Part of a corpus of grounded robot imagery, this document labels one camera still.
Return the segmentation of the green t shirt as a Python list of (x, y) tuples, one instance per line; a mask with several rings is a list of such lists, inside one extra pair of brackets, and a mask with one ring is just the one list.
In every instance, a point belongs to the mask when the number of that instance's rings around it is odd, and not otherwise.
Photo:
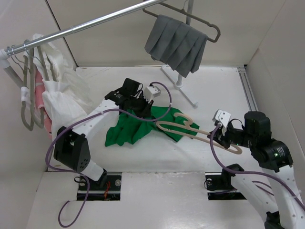
[[(153, 106), (151, 108), (151, 117), (148, 119), (155, 119), (157, 117), (162, 116), (167, 111), (167, 107)], [(161, 121), (174, 122), (177, 124), (183, 124), (185, 120), (182, 117), (174, 117), (175, 113), (182, 113), (179, 109), (171, 108), (169, 113), (161, 119)], [(164, 132), (159, 129), (155, 123), (153, 122), (141, 122), (137, 119), (130, 117), (127, 114), (121, 113), (119, 115), (119, 119), (117, 125), (109, 128), (105, 138), (105, 147), (118, 145), (123, 146), (125, 143), (129, 143), (134, 145), (137, 141), (144, 138), (151, 131), (158, 131), (169, 138), (171, 138), (176, 143), (181, 140), (183, 136), (178, 134), (172, 134), (168, 132)], [(197, 135), (196, 133), (192, 133), (190, 131), (186, 131), (186, 133)]]

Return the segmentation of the beige wooden hanger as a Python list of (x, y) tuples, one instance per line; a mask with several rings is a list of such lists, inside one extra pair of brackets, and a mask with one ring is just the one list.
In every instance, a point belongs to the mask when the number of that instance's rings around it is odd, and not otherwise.
[[(183, 121), (183, 124), (177, 124), (177, 123), (168, 122), (168, 121), (157, 121), (156, 122), (157, 127), (168, 133), (178, 134), (178, 135), (186, 136), (191, 139), (196, 139), (196, 140), (199, 140), (199, 141), (202, 141), (205, 143), (210, 143), (210, 140), (207, 138), (207, 136), (209, 135), (209, 132), (191, 127), (191, 125), (193, 124), (193, 120), (189, 116), (182, 114), (182, 113), (175, 113), (174, 117), (182, 117), (185, 120)], [(196, 133), (196, 134), (202, 134), (205, 136), (205, 138), (186, 133), (186, 131), (190, 131), (190, 132)]]

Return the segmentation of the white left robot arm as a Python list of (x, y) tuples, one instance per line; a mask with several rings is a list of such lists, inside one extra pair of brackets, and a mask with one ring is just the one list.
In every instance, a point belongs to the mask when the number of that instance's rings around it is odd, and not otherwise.
[(90, 142), (119, 114), (131, 113), (131, 118), (135, 121), (149, 118), (154, 97), (159, 94), (160, 90), (153, 84), (141, 89), (139, 82), (125, 79), (122, 87), (106, 94), (84, 122), (78, 122), (72, 128), (62, 126), (58, 130), (53, 158), (69, 170), (86, 176), (95, 189), (103, 188), (107, 171), (92, 159)]

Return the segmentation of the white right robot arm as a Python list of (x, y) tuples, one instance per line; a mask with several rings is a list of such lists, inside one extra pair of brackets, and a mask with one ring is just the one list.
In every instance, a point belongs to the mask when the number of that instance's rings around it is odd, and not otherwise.
[[(286, 144), (272, 138), (270, 119), (262, 112), (250, 111), (244, 115), (242, 129), (236, 129), (231, 115), (219, 109), (213, 116), (213, 122), (215, 128), (210, 133), (210, 148), (223, 169), (221, 184), (242, 193), (259, 213), (266, 229), (303, 229), (305, 205), (296, 185), (292, 156)], [(216, 155), (214, 142), (225, 149), (231, 145), (248, 148), (261, 171), (245, 171), (238, 164), (223, 165)], [(275, 203), (261, 193), (247, 175), (268, 178)]]

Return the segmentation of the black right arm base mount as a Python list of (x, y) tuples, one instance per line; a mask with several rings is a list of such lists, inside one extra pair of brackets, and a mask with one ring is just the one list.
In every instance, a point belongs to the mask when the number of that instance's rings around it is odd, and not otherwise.
[(242, 193), (231, 185), (231, 181), (221, 173), (207, 173), (204, 187), (208, 200), (246, 200)]

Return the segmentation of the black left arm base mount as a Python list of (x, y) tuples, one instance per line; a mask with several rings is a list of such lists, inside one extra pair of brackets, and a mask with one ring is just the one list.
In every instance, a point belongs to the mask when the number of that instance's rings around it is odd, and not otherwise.
[[(78, 184), (76, 198), (78, 201), (84, 200), (87, 192), (87, 183), (83, 176), (74, 178)], [(110, 173), (106, 180), (99, 184), (97, 181), (89, 179), (90, 189), (87, 201), (119, 201), (121, 198), (121, 173)]]

